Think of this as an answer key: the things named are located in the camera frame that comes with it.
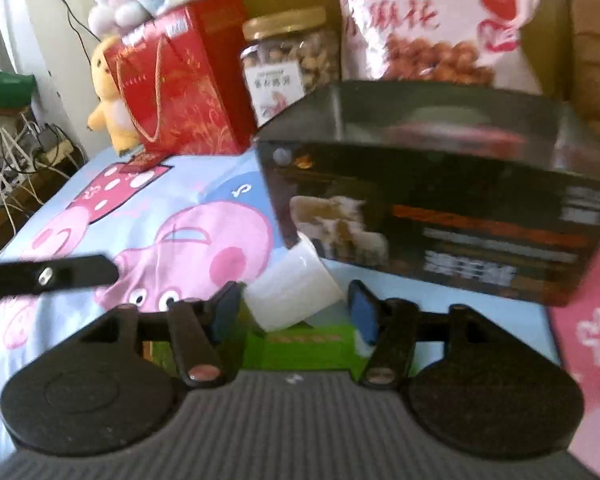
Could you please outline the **yellow duck plush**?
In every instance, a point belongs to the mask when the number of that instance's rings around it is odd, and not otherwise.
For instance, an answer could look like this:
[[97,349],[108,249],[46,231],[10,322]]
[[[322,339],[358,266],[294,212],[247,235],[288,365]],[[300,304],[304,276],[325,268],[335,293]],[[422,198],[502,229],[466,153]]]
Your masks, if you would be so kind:
[[88,116],[86,125],[92,131],[106,129],[114,151],[121,156],[137,148],[140,138],[105,58],[105,51],[119,39],[119,36],[106,37],[92,54],[92,83],[99,103]]

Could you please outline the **green box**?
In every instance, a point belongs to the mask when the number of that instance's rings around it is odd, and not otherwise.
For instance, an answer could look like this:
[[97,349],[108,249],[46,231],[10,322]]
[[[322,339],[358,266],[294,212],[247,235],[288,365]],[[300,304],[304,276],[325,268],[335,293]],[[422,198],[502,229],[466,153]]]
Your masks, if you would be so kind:
[[35,76],[0,71],[0,113],[23,110],[32,101]]

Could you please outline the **white snack packet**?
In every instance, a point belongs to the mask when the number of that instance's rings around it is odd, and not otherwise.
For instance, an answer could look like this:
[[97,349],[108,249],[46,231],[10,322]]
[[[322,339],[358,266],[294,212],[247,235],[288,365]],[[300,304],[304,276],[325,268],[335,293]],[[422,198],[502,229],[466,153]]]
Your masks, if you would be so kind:
[[242,291],[253,321],[265,332],[286,330],[344,298],[303,234],[298,243]]

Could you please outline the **pink fried twist snack bag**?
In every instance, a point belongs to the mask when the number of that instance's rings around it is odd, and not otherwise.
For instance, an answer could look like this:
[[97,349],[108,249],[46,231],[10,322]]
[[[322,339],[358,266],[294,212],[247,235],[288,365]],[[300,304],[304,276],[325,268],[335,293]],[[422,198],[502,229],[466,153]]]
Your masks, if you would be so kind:
[[520,31],[540,0],[339,0],[341,76],[536,93]]

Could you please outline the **nut jar gold lid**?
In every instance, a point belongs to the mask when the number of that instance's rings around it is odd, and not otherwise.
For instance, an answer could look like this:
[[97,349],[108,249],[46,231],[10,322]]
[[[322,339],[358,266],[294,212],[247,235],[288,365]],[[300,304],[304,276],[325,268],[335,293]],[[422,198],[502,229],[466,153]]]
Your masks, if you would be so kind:
[[316,88],[340,79],[339,40],[321,6],[242,24],[242,76],[259,127]]

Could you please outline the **pig cartoon bed sheet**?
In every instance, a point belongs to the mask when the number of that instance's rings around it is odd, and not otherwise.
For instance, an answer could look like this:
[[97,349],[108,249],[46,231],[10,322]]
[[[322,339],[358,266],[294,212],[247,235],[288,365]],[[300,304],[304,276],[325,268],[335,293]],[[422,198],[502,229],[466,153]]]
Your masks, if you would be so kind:
[[[0,393],[5,382],[118,304],[143,312],[206,298],[226,281],[248,282],[285,255],[253,154],[180,156],[124,174],[112,151],[91,160],[21,228],[4,260],[103,252],[120,270],[114,286],[0,302]],[[571,445],[600,475],[600,251],[571,304],[545,309],[330,262],[340,287],[359,280],[382,298],[429,311],[469,304],[527,344],[561,358],[580,384],[585,415]]]

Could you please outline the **green snack packet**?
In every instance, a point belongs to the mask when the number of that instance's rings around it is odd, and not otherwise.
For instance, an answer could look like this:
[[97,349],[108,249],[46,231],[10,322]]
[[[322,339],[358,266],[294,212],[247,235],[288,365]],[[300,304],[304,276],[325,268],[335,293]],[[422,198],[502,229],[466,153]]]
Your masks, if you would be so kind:
[[144,357],[172,376],[178,374],[180,364],[194,365],[197,350],[207,349],[212,356],[202,362],[227,375],[238,370],[347,370],[356,377],[367,359],[356,348],[355,339],[350,324],[312,327],[303,323],[269,333],[235,324],[220,342],[202,328],[190,334],[169,327],[145,344]]

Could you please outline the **black sheep print box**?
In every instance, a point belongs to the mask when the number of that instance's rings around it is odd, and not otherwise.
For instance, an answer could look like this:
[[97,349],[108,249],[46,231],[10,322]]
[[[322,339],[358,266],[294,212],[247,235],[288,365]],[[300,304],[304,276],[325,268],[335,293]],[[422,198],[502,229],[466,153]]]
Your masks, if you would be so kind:
[[600,247],[600,141],[542,96],[340,82],[254,148],[284,242],[330,260],[561,306]]

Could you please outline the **red gift bag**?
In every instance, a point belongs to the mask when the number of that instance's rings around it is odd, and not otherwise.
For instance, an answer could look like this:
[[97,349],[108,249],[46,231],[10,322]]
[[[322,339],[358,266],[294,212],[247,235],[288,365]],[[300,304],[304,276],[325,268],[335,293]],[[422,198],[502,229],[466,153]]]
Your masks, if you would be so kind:
[[257,130],[242,76],[242,0],[196,0],[117,40],[105,58],[145,151],[237,155]]

